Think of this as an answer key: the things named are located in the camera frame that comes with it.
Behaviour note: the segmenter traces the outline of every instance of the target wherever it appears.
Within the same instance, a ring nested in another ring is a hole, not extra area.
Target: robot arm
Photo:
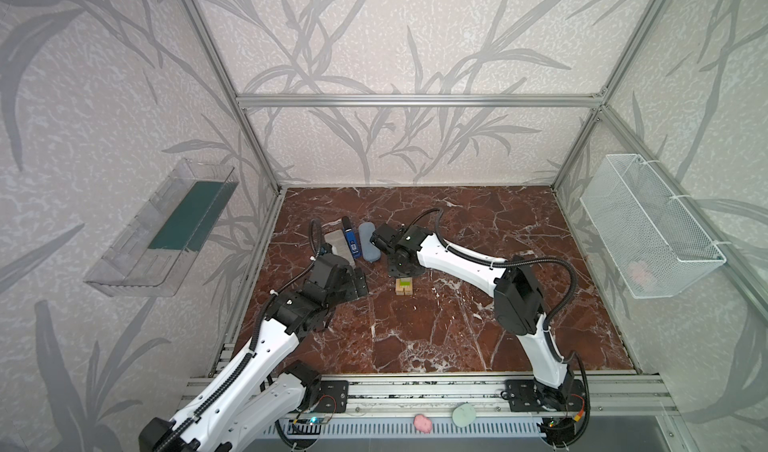
[[[260,394],[259,387],[336,305],[367,294],[361,269],[352,269],[338,255],[317,257],[301,289],[270,299],[256,319],[258,332],[199,396],[170,421],[149,422],[139,436],[140,451],[242,450],[291,410],[316,404],[320,375],[301,362],[291,364]]]
[[[494,299],[496,320],[518,337],[528,355],[534,378],[541,384],[542,402],[554,407],[567,399],[573,374],[549,330],[544,330],[541,285],[530,266],[500,267],[508,261],[441,241],[436,233],[417,225],[399,230],[381,225],[371,236],[371,243],[387,255],[391,277],[415,277],[432,268],[487,293]]]
[[[433,268],[493,297],[496,320],[517,335],[531,361],[537,401],[548,410],[561,410],[571,393],[573,374],[545,330],[541,285],[530,266],[522,260],[479,254],[415,225],[399,230],[381,225],[371,243],[387,256],[391,277],[415,277]],[[258,388],[337,304],[367,294],[359,268],[352,269],[337,255],[317,257],[302,288],[270,300],[256,318],[254,338],[198,397],[171,421],[150,421],[139,437],[141,452],[242,450],[291,410],[317,404],[320,375],[301,362],[289,366],[260,394]]]

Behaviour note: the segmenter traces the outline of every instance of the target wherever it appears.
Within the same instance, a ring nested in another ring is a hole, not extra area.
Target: aluminum rail
[[[679,415],[658,375],[588,372],[594,416]],[[552,412],[511,412],[501,398],[504,381],[533,379],[530,373],[499,374],[341,374],[322,380],[349,380],[347,409],[334,418],[412,418],[415,414],[450,417],[460,404],[470,403],[479,417],[537,417]],[[196,397],[211,379],[190,379],[180,407]]]
[[[630,36],[626,46],[624,46],[624,50],[621,52],[619,60],[616,62],[613,71],[611,71],[610,75],[608,76],[608,81],[605,83],[605,86],[602,88],[602,90],[600,90],[600,93],[602,94],[602,101],[600,105],[610,103],[611,97],[613,97],[614,93],[616,93],[619,88],[619,83],[624,79],[624,76],[629,71],[635,59],[638,57],[640,50],[648,41],[648,38],[656,28],[656,25],[661,21],[661,17],[664,15],[664,11],[667,10],[667,7],[671,2],[672,0],[650,0],[648,2],[648,6],[646,7],[643,16],[640,18],[638,25],[632,32],[632,35]],[[582,124],[581,130],[579,131],[574,144],[568,151],[568,155],[565,157],[562,167],[558,171],[557,176],[554,178],[552,188],[555,190],[557,190],[562,185],[566,175],[568,175],[568,172],[571,171],[574,164],[576,163],[576,160],[578,159],[578,156],[581,154],[584,146],[589,141],[595,126],[596,111],[597,107],[595,107],[595,110],[590,113],[590,115],[587,117],[587,120]]]
[[[240,94],[243,108],[278,107],[598,107],[596,94]]]

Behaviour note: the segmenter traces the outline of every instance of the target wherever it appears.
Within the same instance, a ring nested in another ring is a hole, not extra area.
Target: red marble surface
[[[254,317],[268,297],[301,271],[311,255],[307,227],[319,217],[323,233],[348,215],[358,226],[371,221],[396,227],[430,207],[444,207],[446,239],[487,255],[556,255],[579,272],[580,292],[554,320],[564,353],[576,349],[588,369],[631,369],[632,363],[600,300],[584,259],[548,187],[292,188],[277,220],[254,296],[238,337],[252,334]],[[422,225],[432,228],[432,220]],[[493,300],[470,284],[439,271],[413,280],[413,295],[395,295],[386,258],[358,259],[370,294],[344,303],[328,329],[312,333],[286,359],[324,374],[531,370],[517,338],[494,320]],[[535,265],[544,299],[553,307],[568,286],[557,265]]]

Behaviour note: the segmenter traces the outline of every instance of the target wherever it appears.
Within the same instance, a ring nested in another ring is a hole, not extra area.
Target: gray eraser
[[[344,232],[341,230],[334,230],[324,235],[326,243],[333,247],[333,255],[338,255],[341,258],[345,258],[353,267],[355,266],[355,259],[352,258],[350,252],[350,246],[346,244],[346,238],[344,238]]]
[[[382,251],[380,251],[374,244],[371,243],[371,235],[373,235],[376,226],[371,222],[363,222],[357,228],[357,233],[360,234],[360,248],[362,249],[362,257],[369,262],[375,262],[382,257]]]

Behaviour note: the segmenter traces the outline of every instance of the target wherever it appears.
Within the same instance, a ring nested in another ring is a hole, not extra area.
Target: black bracket
[[[326,412],[328,414],[341,414],[346,412],[347,395],[350,392],[350,382],[347,380],[322,380],[320,381],[320,402],[312,412]]]
[[[535,389],[536,385],[532,379],[511,379],[504,382],[504,391],[502,398],[509,402],[509,410],[512,412],[564,412],[566,405],[568,410],[578,412],[581,409],[581,399],[568,395],[564,404],[558,404],[556,410],[552,410],[552,405],[546,408],[539,394]],[[574,379],[571,386],[571,394],[584,396],[584,385],[581,380]]]

